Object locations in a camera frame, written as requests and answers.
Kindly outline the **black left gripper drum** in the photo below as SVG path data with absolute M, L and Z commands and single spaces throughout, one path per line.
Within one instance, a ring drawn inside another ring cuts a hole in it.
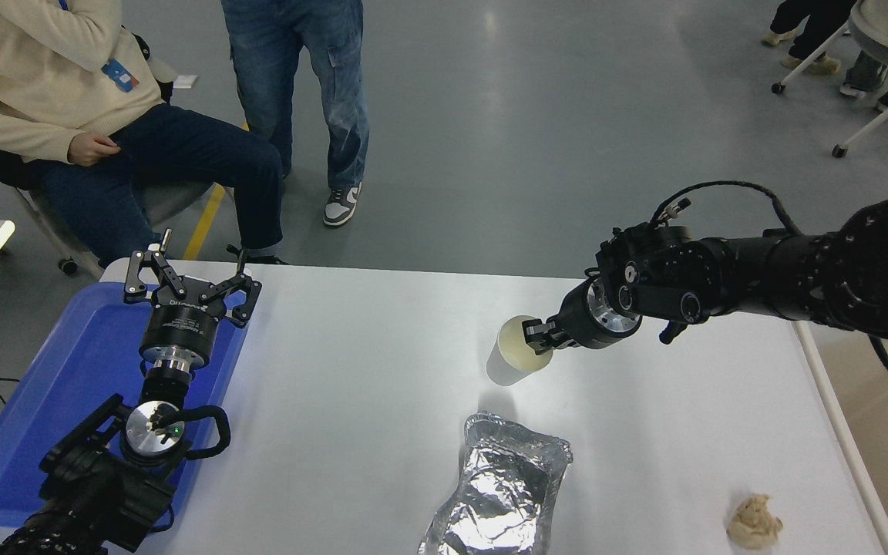
M 157 358 L 159 350 L 179 348 L 198 358 L 210 358 L 217 327 L 224 317 L 224 301 L 200 303 L 200 294 L 177 299 L 170 291 L 153 294 L 153 311 L 143 333 L 139 355 Z

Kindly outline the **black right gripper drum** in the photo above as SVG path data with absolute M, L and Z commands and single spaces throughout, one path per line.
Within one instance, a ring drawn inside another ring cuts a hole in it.
M 631 336 L 630 317 L 614 311 L 600 282 L 582 282 L 571 289 L 552 319 L 568 341 L 591 350 Z

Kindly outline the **person's right hand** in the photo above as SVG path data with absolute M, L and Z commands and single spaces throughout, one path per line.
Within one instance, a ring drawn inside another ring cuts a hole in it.
M 120 151 L 119 145 L 108 136 L 79 133 L 71 139 L 66 156 L 68 163 L 72 165 L 92 167 Z

